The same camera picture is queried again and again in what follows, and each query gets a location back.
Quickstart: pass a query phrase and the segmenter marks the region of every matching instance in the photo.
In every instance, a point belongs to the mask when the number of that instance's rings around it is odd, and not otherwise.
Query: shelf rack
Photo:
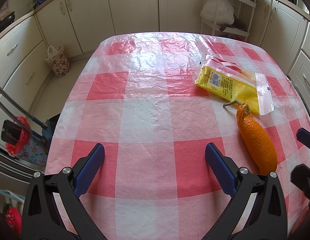
[[[249,24],[247,27],[247,31],[241,31],[241,30],[237,30],[231,27],[227,27],[223,32],[225,33],[233,33],[239,36],[244,36],[245,37],[245,41],[247,40],[247,37],[249,36],[249,30],[251,28],[252,25],[252,20],[253,20],[253,15],[254,15],[254,10],[256,7],[256,3],[250,0],[237,0],[241,3],[247,4],[248,6],[252,7],[252,12],[251,12],[251,17],[249,20]],[[205,20],[204,18],[202,18],[202,22],[201,22],[201,29],[200,29],[200,33],[203,33],[203,24],[208,25],[209,27],[212,28],[212,35],[215,35],[215,31],[219,31],[219,28],[221,27],[220,25],[217,25],[217,18],[218,18],[218,9],[219,9],[219,2],[220,0],[217,0],[216,3],[216,8],[215,8],[215,17],[214,17],[214,22],[210,22]]]

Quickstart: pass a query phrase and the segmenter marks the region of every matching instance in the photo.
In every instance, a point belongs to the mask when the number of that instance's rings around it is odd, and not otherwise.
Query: mop handle
[[[12,118],[16,123],[18,123],[21,127],[25,128],[26,130],[28,130],[32,135],[34,135],[36,138],[42,140],[45,140],[44,137],[42,135],[39,135],[37,132],[35,132],[34,130],[32,130],[31,128],[27,127],[25,124],[23,124],[20,120],[18,120],[18,118],[13,115],[4,105],[3,103],[0,101],[0,109],[2,109],[10,118]]]
[[[19,111],[21,111],[23,114],[25,114],[28,118],[30,118],[33,122],[37,123],[40,127],[43,129],[47,129],[47,125],[40,120],[38,120],[36,117],[32,116],[29,112],[27,112],[24,108],[22,108],[18,103],[16,103],[1,87],[0,87],[0,93],[3,95],[4,98],[6,98],[13,106],[15,106]]]

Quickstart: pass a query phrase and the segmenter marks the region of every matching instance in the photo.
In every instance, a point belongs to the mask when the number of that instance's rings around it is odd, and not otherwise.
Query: red bag
[[[5,213],[6,223],[20,237],[22,233],[22,217],[17,208],[10,207]]]
[[[17,119],[21,121],[23,124],[25,124],[27,127],[31,128],[24,117],[19,116],[17,117]],[[31,133],[22,127],[21,135],[16,145],[5,143],[5,147],[9,155],[15,156],[16,154],[18,154],[24,148],[25,144],[28,143],[30,137],[31,137]]]

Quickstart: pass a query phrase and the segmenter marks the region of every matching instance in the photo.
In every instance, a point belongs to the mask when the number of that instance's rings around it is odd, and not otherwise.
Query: pink and white checkered tablecloth
[[[309,119],[263,49],[190,33],[115,36],[100,44],[73,87],[46,167],[46,174],[57,173],[97,142],[104,145],[103,166],[80,199],[109,240],[201,239],[230,200],[206,165],[209,142],[258,173],[239,134],[236,108],[223,108],[224,99],[192,82],[203,53],[267,76],[275,110],[254,117],[277,151],[289,230],[307,205],[290,173],[300,163],[310,167],[310,150],[295,137],[300,127],[310,131]]]

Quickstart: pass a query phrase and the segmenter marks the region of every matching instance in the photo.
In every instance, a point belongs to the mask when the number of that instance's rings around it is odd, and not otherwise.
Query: orange
[[[277,154],[271,138],[254,119],[247,103],[242,104],[235,100],[223,106],[233,103],[239,105],[236,113],[237,127],[249,154],[259,167],[261,175],[267,175],[271,171],[275,172],[277,168]]]

